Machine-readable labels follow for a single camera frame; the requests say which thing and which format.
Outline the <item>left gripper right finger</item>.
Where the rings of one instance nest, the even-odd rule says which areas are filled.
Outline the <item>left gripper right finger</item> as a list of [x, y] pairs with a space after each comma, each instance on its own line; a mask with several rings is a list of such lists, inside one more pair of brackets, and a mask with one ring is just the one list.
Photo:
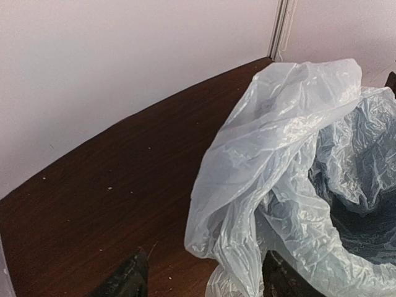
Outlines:
[[264, 297], [322, 297], [276, 251], [268, 251], [262, 266]]

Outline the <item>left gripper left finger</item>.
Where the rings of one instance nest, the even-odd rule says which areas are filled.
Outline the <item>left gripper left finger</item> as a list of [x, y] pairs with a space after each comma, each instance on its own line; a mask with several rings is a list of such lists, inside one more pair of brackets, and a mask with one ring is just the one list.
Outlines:
[[138, 250], [123, 262], [89, 296], [135, 297], [148, 296], [149, 264], [147, 254]]

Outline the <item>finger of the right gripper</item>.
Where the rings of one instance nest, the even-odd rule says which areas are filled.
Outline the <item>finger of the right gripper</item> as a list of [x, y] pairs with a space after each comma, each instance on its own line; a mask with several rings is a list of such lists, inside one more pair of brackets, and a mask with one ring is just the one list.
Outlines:
[[391, 72], [387, 78], [385, 86], [390, 88], [396, 94], [396, 73]]

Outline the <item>translucent blue plastic trash bag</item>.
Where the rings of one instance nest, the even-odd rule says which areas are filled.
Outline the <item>translucent blue plastic trash bag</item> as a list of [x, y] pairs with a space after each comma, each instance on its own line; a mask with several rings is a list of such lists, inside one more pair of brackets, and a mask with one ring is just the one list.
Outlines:
[[330, 217], [334, 199], [367, 214], [395, 192], [395, 95], [361, 78], [354, 59], [252, 78], [191, 193], [185, 248], [218, 263], [207, 296], [262, 296], [268, 251], [323, 295], [395, 295], [395, 264], [348, 252]]

